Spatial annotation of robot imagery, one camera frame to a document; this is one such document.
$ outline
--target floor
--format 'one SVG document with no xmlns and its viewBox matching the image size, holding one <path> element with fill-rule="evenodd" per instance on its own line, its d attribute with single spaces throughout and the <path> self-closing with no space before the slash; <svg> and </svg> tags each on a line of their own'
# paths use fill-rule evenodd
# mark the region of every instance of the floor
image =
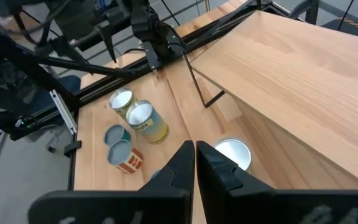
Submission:
<svg viewBox="0 0 358 224">
<path fill-rule="evenodd" d="M 195 0 L 165 1 L 173 13 L 195 3 Z M 225 0 L 210 0 L 211 8 L 217 7 L 223 2 Z M 275 2 L 291 11 L 301 0 L 277 0 Z M 150 3 L 161 19 L 169 16 L 162 2 L 150 0 Z M 350 0 L 324 0 L 324 9 L 319 10 L 317 25 L 321 26 L 341 17 L 338 13 L 343 13 L 349 3 Z M 328 11 L 328 9 L 332 9 L 330 6 L 333 6 L 335 10 Z M 201 14 L 205 12 L 203 2 L 198 4 L 198 8 Z M 27 7 L 26 11 L 40 21 L 44 20 L 48 13 L 43 5 Z M 349 13 L 358 18 L 358 1 L 355 1 Z M 181 24 L 192 20 L 196 16 L 198 16 L 197 7 L 191 7 L 176 15 Z M 172 18 L 167 19 L 166 22 L 177 26 Z M 60 34 L 56 24 L 52 24 L 52 29 Z M 120 40 L 131 36 L 131 34 L 130 28 L 125 29 L 113 36 L 113 42 L 120 42 Z M 28 43 L 23 42 L 23 45 L 31 48 Z M 119 55 L 125 50 L 138 45 L 139 41 L 131 37 L 116 45 L 116 54 Z M 111 60 L 105 51 L 103 43 L 95 45 L 81 54 L 90 63 L 96 65 L 104 65 Z M 61 68 L 54 69 L 61 76 L 76 75 L 80 77 L 85 74 L 84 72 L 66 71 Z M 9 137 L 6 138 L 6 141 L 2 141 L 2 136 L 0 137 L 0 223 L 26 223 L 27 209 L 37 197 L 52 190 L 67 188 L 68 158 L 60 154 L 51 154 L 45 149 L 45 145 L 52 134 L 52 132 L 47 132 L 36 142 L 29 142 L 26 139 L 14 142 Z M 63 142 L 66 143 L 70 141 L 69 137 L 63 139 Z"/>
</svg>

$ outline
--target wooden board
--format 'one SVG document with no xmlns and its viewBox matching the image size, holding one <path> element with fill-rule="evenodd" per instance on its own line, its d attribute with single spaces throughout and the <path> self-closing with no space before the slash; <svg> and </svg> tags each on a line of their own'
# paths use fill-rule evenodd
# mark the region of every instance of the wooden board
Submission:
<svg viewBox="0 0 358 224">
<path fill-rule="evenodd" d="M 358 37 L 259 11 L 192 66 L 358 178 Z"/>
<path fill-rule="evenodd" d="M 178 28 L 185 35 L 235 10 L 241 1 L 229 1 L 220 8 Z M 195 58 L 210 43 L 192 54 Z M 142 57 L 142 53 L 122 56 L 117 64 L 124 66 Z M 96 82 L 102 75 L 86 75 L 82 88 Z M 196 75 L 202 94 L 208 100 L 220 91 Z M 280 189 L 358 189 L 358 180 L 349 173 L 323 161 L 294 141 L 281 129 L 273 126 L 255 111 L 224 95 L 206 109 L 197 94 L 193 80 L 183 60 L 155 73 L 150 73 L 127 85 L 138 99 L 149 100 L 170 127 L 168 138 L 161 144 L 151 145 L 136 134 L 109 108 L 106 95 L 80 109 L 78 140 L 83 142 L 76 153 L 75 190 L 137 190 L 151 175 L 161 169 L 181 146 L 191 139 L 214 144 L 222 138 L 243 139 L 251 148 L 251 173 L 272 187 Z M 144 165 L 135 174 L 123 174 L 107 161 L 108 147 L 103 136 L 108 127 L 121 124 L 130 131 L 132 143 L 144 155 Z M 193 201 L 193 223 L 206 223 L 197 177 Z"/>
</svg>

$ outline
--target wood grain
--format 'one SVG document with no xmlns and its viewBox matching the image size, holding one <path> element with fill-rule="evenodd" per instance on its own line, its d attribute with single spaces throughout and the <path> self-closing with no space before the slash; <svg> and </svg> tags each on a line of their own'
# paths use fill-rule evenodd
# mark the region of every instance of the wood grain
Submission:
<svg viewBox="0 0 358 224">
<path fill-rule="evenodd" d="M 179 27 L 178 33 L 185 35 L 223 16 L 223 12 L 235 10 L 240 4 L 241 1 L 229 1 Z M 211 45 L 213 43 L 195 50 L 189 58 L 202 54 Z M 122 67 L 140 57 L 142 54 L 139 53 L 125 54 L 117 64 L 107 66 Z M 81 87 L 103 77 L 86 75 L 82 78 Z M 220 91 L 202 76 L 196 74 L 196 77 L 206 99 Z M 83 142 L 83 147 L 76 153 L 75 190 L 137 190 L 168 162 L 185 140 L 204 140 L 214 144 L 226 137 L 243 139 L 250 146 L 253 158 L 251 174 L 272 187 L 358 189 L 358 179 L 354 176 L 310 152 L 236 98 L 224 95 L 210 108 L 204 108 L 183 60 L 150 73 L 127 87 L 138 99 L 149 100 L 155 106 L 170 127 L 168 138 L 158 145 L 148 144 L 109 108 L 110 94 L 81 108 L 77 137 Z M 103 136 L 108 127 L 117 123 L 130 131 L 132 144 L 144 155 L 144 165 L 131 175 L 111 166 L 106 158 L 108 147 L 103 143 Z M 193 223 L 206 223 L 195 178 Z"/>
<path fill-rule="evenodd" d="M 259 11 L 192 66 L 358 178 L 358 37 Z"/>
</svg>

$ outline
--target can lid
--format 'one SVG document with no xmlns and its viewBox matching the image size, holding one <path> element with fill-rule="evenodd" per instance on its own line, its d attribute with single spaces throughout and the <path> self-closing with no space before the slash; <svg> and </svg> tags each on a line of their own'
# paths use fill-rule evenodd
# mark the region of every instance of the can lid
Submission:
<svg viewBox="0 0 358 224">
<path fill-rule="evenodd" d="M 124 127 L 119 124 L 115 124 L 106 131 L 106 134 L 104 135 L 104 142 L 110 146 L 119 141 L 123 134 Z"/>
<path fill-rule="evenodd" d="M 131 144 L 129 141 L 120 140 L 114 143 L 109 150 L 108 161 L 112 165 L 119 165 L 127 161 L 131 154 Z"/>
<path fill-rule="evenodd" d="M 251 153 L 244 142 L 234 138 L 227 138 L 215 144 L 214 148 L 238 164 L 241 169 L 247 170 L 249 168 Z"/>
<path fill-rule="evenodd" d="M 147 121 L 153 112 L 153 106 L 147 100 L 141 100 L 131 105 L 126 114 L 130 125 L 141 125 Z"/>
<path fill-rule="evenodd" d="M 132 99 L 133 92 L 128 88 L 121 88 L 115 91 L 109 100 L 112 109 L 119 109 L 126 106 Z"/>
</svg>

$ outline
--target blue label can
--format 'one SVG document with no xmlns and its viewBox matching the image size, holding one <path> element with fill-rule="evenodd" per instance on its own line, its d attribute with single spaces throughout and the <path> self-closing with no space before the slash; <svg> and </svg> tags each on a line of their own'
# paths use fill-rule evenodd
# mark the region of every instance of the blue label can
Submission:
<svg viewBox="0 0 358 224">
<path fill-rule="evenodd" d="M 147 100 L 135 102 L 128 108 L 126 121 L 151 144 L 163 142 L 169 127 Z"/>
</svg>

